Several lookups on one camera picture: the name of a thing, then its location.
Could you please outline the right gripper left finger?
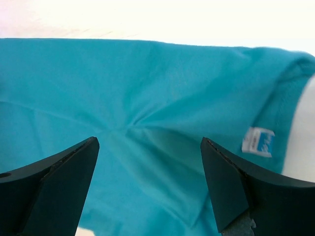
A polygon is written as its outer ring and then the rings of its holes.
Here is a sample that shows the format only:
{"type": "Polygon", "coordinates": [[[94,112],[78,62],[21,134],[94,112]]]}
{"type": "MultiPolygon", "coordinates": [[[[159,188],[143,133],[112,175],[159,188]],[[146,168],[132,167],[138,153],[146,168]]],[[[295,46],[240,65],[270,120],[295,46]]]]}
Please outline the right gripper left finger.
{"type": "Polygon", "coordinates": [[[76,234],[99,152],[90,137],[60,153],[0,175],[2,236],[76,234]]]}

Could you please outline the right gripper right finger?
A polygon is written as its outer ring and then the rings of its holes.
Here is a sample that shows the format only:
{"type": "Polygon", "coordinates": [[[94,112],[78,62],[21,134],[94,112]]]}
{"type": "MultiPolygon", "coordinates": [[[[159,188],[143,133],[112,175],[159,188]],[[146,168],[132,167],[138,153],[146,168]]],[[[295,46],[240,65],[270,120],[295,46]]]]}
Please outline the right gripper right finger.
{"type": "Polygon", "coordinates": [[[223,236],[312,236],[315,185],[286,177],[221,147],[201,142],[218,232],[223,236]]]}

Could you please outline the teal t-shirt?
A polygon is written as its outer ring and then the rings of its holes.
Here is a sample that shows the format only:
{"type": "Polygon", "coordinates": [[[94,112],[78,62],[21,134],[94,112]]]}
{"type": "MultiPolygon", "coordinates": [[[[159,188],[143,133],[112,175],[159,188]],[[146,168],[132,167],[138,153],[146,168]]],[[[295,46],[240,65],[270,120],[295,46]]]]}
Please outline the teal t-shirt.
{"type": "Polygon", "coordinates": [[[95,136],[80,227],[97,236],[216,236],[200,143],[273,172],[315,59],[276,48],[2,39],[0,170],[95,136]]]}

